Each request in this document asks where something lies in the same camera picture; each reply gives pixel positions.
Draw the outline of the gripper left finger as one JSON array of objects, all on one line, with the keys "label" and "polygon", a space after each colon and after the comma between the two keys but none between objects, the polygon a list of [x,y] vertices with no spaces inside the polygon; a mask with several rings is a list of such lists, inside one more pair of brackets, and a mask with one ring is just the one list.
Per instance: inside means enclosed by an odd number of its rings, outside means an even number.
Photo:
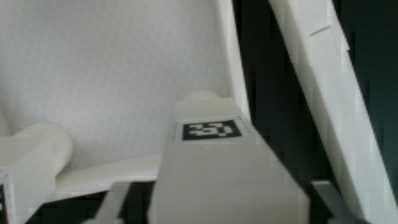
[{"label": "gripper left finger", "polygon": [[128,196],[128,191],[130,183],[116,182],[103,199],[93,224],[125,224],[119,214]]}]

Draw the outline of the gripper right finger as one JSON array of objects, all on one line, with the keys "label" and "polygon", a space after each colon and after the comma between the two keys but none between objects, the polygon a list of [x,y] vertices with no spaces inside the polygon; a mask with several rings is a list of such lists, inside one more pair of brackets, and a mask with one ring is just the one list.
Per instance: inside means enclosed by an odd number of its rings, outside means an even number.
[{"label": "gripper right finger", "polygon": [[332,215],[327,224],[368,224],[350,211],[334,184],[329,181],[313,181],[311,185]]}]

